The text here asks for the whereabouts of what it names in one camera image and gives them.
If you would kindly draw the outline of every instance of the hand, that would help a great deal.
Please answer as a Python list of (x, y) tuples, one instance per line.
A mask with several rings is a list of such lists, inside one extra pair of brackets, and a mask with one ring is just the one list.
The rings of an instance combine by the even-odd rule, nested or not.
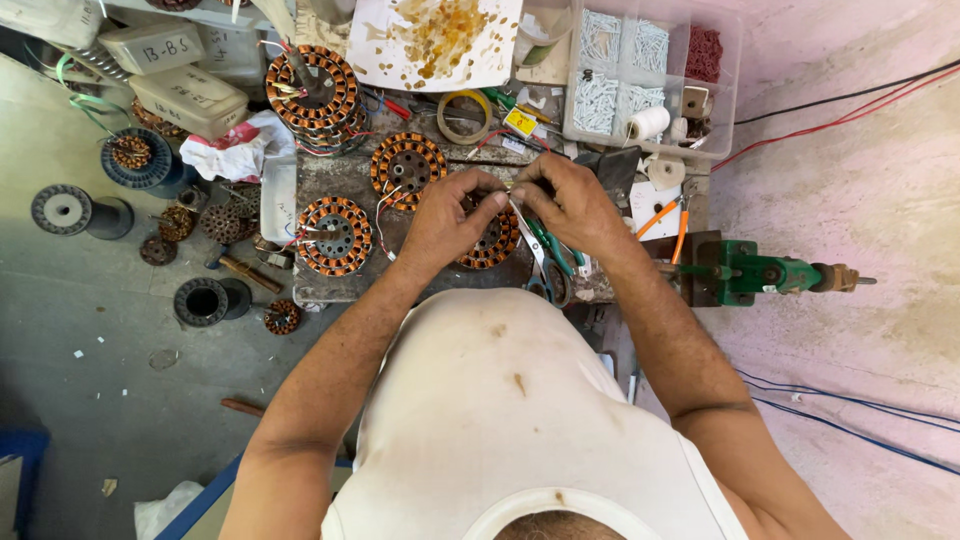
[[(533, 184), (541, 178), (557, 190), (556, 202)], [(601, 263), (636, 243), (596, 176), (573, 161), (541, 154), (517, 175), (510, 196), (536, 212), (562, 243)]]
[[(453, 173), (429, 184), (396, 260), (435, 276), (476, 244), (507, 205), (506, 188), (494, 175), (479, 169)], [(467, 215), (460, 202), (474, 190), (490, 194)]]

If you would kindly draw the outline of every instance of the man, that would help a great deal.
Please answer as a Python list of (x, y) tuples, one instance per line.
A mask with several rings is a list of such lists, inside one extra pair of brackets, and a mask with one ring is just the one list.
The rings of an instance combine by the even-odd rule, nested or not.
[[(626, 404), (531, 293), (446, 291), (408, 315), (504, 208), (504, 188), (476, 169), (426, 188), (396, 261), (277, 391), (220, 537), (848, 538), (585, 167), (540, 156), (511, 196), (599, 261), (672, 429)], [(466, 215), (473, 191), (490, 194)], [(368, 396), (354, 474), (331, 503), (337, 448)]]

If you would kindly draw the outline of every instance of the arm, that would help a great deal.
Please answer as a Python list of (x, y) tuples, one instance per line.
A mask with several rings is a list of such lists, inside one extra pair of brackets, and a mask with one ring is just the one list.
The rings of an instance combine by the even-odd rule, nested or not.
[[(530, 182), (546, 179), (556, 202)], [(597, 258), (637, 361), (675, 430), (697, 446), (751, 538), (848, 538), (783, 459), (746, 385), (667, 284), (588, 169), (543, 155), (511, 194), (564, 244)]]
[[(460, 202), (492, 192), (470, 214)], [(434, 276), (476, 243), (507, 202), (478, 170), (431, 184), (396, 261), (327, 329), (277, 390), (240, 462), (221, 538), (320, 538), (337, 448), (400, 323)]]

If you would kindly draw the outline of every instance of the plastic bag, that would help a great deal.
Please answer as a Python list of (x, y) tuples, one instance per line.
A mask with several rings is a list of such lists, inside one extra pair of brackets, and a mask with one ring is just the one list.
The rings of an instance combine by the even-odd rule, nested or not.
[(148, 503), (133, 503), (133, 525), (136, 540), (154, 540), (174, 518), (180, 515), (194, 499), (204, 491), (197, 482), (186, 480), (167, 495), (166, 499)]
[(264, 110), (212, 142), (191, 135), (180, 147), (180, 156), (207, 180), (222, 176), (259, 184), (265, 158), (293, 156), (296, 150), (294, 137), (279, 116)]

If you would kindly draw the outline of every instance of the workbench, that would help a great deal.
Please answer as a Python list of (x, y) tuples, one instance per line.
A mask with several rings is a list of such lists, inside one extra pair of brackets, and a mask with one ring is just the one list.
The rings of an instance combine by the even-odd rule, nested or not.
[[(547, 98), (547, 104), (543, 108), (546, 115), (560, 118), (562, 95), (553, 96), (550, 87), (547, 86), (529, 86), (529, 88), (532, 96)], [(395, 101), (401, 105), (407, 105), (402, 99), (395, 98)], [(303, 151), (297, 152), (298, 213), (323, 197), (347, 197), (363, 209), (373, 224), (373, 214), (380, 196), (373, 189), (370, 178), (372, 154), (383, 139), (401, 132), (419, 133), (437, 143), (446, 158), (448, 175), (477, 167), (509, 183), (537, 156), (537, 153), (531, 149), (527, 149), (524, 155), (520, 155), (498, 146), (500, 140), (498, 136), (486, 144), (471, 160), (467, 160), (467, 154), (474, 147), (449, 142), (441, 135), (435, 114), (413, 114), (409, 120), (402, 120), (396, 114), (383, 109), (380, 114), (372, 117), (370, 131), (375, 134), (368, 135), (359, 148), (346, 156), (324, 158)], [(555, 149), (563, 148), (562, 140), (557, 135), (551, 134), (547, 142)], [(691, 232), (702, 231), (707, 227), (708, 174), (708, 162), (687, 165), (688, 182), (684, 187), (691, 195), (688, 227)], [(637, 174), (636, 181), (646, 181), (646, 177)], [(412, 211), (393, 208), (386, 209), (381, 214), (380, 228), (383, 231), (383, 239), (388, 249), (394, 253), (399, 253), (413, 216)], [(356, 272), (343, 277), (320, 275), (306, 266), (298, 256), (294, 269), (294, 299), (299, 305), (308, 309), (330, 303), (354, 302), (366, 292), (389, 264), (389, 259), (375, 240), (364, 265)], [(450, 263), (427, 286), (420, 300), (449, 288), (522, 287), (529, 281), (532, 267), (533, 254), (521, 238), (510, 255), (492, 268), (474, 270), (458, 262)], [(610, 283), (596, 261), (592, 264), (592, 273), (588, 278), (574, 276), (573, 292), (573, 302), (609, 303), (613, 301)]]

